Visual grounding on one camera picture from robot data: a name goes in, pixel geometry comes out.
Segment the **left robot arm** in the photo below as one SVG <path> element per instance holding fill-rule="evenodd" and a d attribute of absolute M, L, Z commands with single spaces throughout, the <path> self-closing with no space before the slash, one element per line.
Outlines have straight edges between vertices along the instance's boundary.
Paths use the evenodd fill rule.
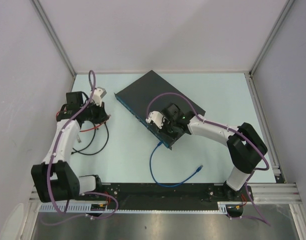
<path fill-rule="evenodd" d="M 86 193 L 91 199 L 103 196 L 104 188 L 98 175 L 77 176 L 69 165 L 74 143 L 84 122 L 104 124 L 110 117 L 105 111 L 106 90 L 97 87 L 85 92 L 66 93 L 66 103 L 56 116 L 56 134 L 42 163 L 31 168 L 31 176 L 43 203 L 78 200 Z"/>

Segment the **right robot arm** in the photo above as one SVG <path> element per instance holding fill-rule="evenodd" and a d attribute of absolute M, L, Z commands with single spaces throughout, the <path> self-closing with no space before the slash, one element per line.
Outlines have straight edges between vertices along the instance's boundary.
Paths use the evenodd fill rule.
<path fill-rule="evenodd" d="M 268 152 L 251 124 L 244 122 L 230 126 L 211 122 L 194 109 L 183 113 L 176 104 L 170 104 L 162 111 L 150 112 L 146 122 L 154 123 L 158 131 L 172 137 L 183 134 L 201 136 L 227 147 L 233 168 L 223 184 L 223 194 L 230 201 L 241 196 L 242 187 L 258 170 L 258 164 Z"/>

